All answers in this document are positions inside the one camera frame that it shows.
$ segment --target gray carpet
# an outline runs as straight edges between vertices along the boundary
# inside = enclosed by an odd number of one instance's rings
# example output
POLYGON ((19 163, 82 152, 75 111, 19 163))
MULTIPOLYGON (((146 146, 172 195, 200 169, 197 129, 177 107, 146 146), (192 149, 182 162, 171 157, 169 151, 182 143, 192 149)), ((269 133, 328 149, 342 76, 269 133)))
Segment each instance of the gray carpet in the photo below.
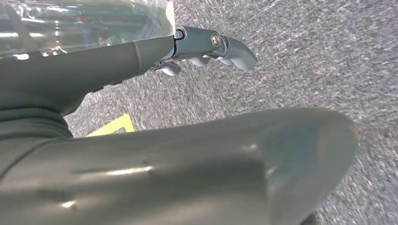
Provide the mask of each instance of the gray carpet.
POLYGON ((136 130, 278 107, 346 113, 360 128, 358 160, 318 209, 322 225, 398 221, 398 2, 396 0, 181 0, 178 24, 244 40, 254 71, 182 63, 87 96, 67 117, 85 136, 129 113, 136 130))

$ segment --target bolt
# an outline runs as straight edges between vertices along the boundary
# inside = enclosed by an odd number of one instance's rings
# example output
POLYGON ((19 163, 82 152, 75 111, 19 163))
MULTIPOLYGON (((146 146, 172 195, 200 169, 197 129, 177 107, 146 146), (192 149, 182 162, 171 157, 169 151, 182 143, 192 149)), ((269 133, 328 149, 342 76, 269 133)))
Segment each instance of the bolt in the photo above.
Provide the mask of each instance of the bolt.
POLYGON ((182 38, 184 38, 183 32, 180 31, 180 30, 177 30, 177 31, 174 33, 174 39, 182 39, 182 38))
POLYGON ((221 37, 220 37, 220 35, 218 35, 217 33, 213 33, 212 35, 211 35, 211 42, 212 42, 212 45, 214 46, 214 47, 220 47, 221 46, 221 37))

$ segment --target plastic sheet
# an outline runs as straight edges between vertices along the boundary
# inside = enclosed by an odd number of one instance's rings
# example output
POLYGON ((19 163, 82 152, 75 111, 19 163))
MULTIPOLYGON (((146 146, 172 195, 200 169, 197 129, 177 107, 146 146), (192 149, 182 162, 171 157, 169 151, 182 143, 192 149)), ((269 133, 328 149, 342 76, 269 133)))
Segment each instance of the plastic sheet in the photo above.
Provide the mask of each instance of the plastic sheet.
POLYGON ((0 0, 0 57, 29 58, 172 36, 169 0, 0 0))

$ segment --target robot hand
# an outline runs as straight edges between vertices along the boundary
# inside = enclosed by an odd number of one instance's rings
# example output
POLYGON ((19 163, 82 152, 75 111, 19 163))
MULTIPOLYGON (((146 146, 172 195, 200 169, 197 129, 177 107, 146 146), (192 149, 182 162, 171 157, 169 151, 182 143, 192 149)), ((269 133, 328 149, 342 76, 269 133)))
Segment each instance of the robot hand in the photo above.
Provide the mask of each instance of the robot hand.
POLYGON ((167 56, 156 62, 151 71, 161 70, 175 76, 181 72, 176 61, 188 60, 196 66, 205 67, 210 59, 227 65, 235 65, 241 70, 253 69, 257 59, 242 42, 222 36, 214 30, 183 26, 176 30, 174 48, 167 56))

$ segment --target yellow floor marking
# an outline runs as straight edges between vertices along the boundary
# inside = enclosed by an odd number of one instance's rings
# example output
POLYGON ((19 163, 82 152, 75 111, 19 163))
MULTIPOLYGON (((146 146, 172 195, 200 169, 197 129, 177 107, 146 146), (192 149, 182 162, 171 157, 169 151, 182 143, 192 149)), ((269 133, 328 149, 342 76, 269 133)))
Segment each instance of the yellow floor marking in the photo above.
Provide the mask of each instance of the yellow floor marking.
POLYGON ((115 119, 114 121, 106 124, 100 129, 92 132, 87 137, 102 136, 112 134, 120 129, 124 128, 126 132, 134 132, 134 126, 131 122, 131 118, 128 114, 115 119))

